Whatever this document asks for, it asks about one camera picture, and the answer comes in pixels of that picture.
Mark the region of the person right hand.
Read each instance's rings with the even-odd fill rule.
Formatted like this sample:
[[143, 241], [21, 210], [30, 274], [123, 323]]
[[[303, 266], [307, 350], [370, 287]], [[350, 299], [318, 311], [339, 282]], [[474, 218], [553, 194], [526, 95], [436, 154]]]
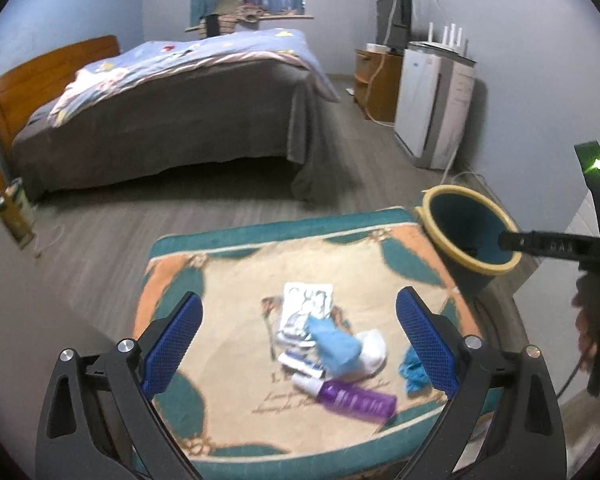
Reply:
[[578, 292], [572, 298], [571, 305], [579, 310], [576, 318], [576, 329], [579, 333], [578, 348], [581, 353], [579, 370], [589, 372], [597, 354], [597, 335], [592, 329], [590, 316], [585, 312], [583, 300]]

